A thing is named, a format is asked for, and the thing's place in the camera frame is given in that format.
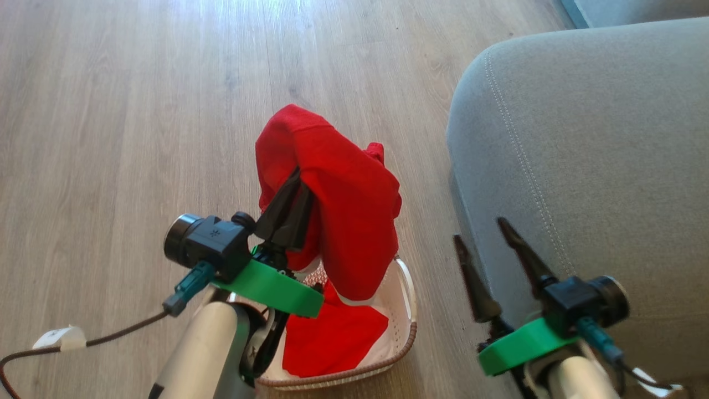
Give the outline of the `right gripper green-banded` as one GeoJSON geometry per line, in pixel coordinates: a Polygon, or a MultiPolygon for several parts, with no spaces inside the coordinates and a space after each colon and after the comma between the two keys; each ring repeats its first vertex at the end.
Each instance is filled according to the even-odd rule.
{"type": "MultiPolygon", "coordinates": [[[[509,220],[498,217],[496,222],[507,245],[516,252],[532,295],[542,295],[547,286],[559,282],[509,220]]],[[[470,250],[461,235],[453,235],[453,242],[474,321],[490,323],[490,338],[478,348],[478,361],[487,376],[504,374],[578,341],[577,334],[559,335],[545,318],[537,318],[519,329],[512,329],[501,317],[499,303],[491,297],[477,273],[470,250]]]]}

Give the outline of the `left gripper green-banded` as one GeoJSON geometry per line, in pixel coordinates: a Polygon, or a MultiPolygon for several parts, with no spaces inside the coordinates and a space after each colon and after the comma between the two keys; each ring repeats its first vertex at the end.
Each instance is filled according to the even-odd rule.
{"type": "MultiPolygon", "coordinates": [[[[256,223],[255,235],[266,242],[283,243],[289,252],[301,252],[311,220],[314,195],[302,185],[296,167],[274,195],[256,223]]],[[[251,260],[228,283],[213,278],[212,284],[246,300],[290,315],[316,318],[324,304],[324,295],[292,278],[287,269],[274,268],[283,253],[272,252],[262,245],[251,250],[251,260]]]]}

